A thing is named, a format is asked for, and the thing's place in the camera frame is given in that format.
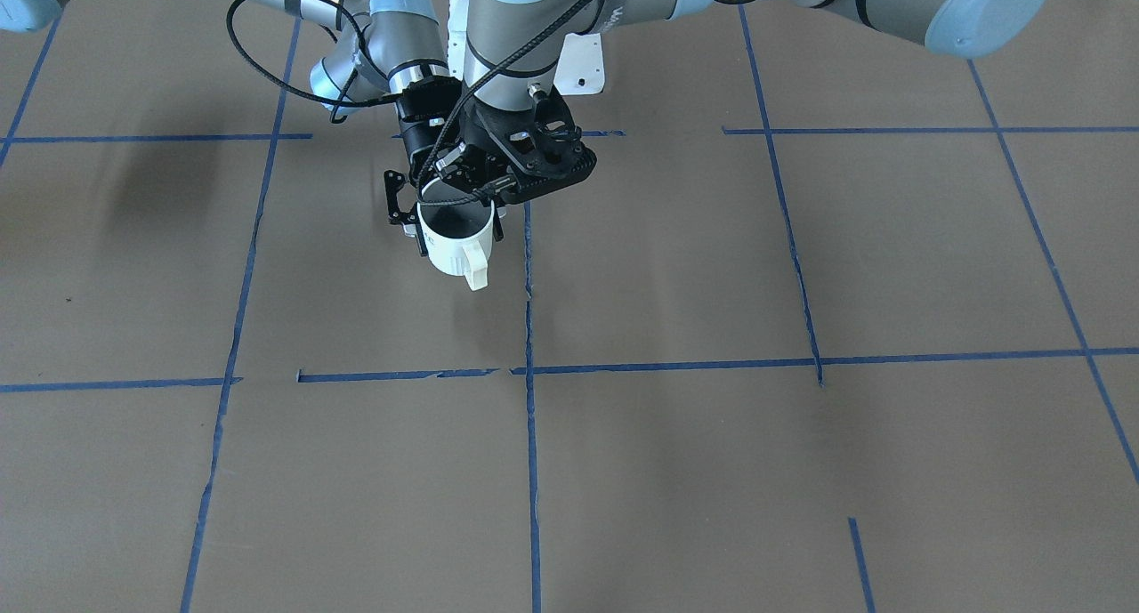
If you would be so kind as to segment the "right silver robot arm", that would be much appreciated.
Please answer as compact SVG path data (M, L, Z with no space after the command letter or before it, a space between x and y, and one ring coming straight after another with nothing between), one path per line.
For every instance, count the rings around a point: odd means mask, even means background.
M277 77L246 51L233 25L244 5L271 6L334 38L330 54L310 71L309 89ZM244 62L285 93L322 105L334 124L366 108L395 107L409 167L384 175L387 216L405 232L423 228L423 213L401 209L399 194L423 193L436 174L434 160L458 142L458 129L445 122L461 93L461 82L448 68L432 0L232 0L226 28Z

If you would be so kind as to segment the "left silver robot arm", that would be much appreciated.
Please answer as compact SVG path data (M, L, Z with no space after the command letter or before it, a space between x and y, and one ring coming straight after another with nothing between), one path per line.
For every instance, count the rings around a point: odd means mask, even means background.
M459 175L465 202L521 204L584 181L595 154L554 89L565 36L682 21L712 5L769 0L466 0L464 93L416 182ZM942 56L1002 48L1046 0L786 0L838 14Z

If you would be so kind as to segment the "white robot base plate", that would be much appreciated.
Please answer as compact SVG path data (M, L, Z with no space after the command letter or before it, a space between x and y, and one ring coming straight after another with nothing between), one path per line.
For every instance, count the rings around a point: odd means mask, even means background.
M448 70L452 77L464 77L469 0L448 0ZM554 85L562 95L603 93L606 70L603 65L603 36L566 35L554 74Z

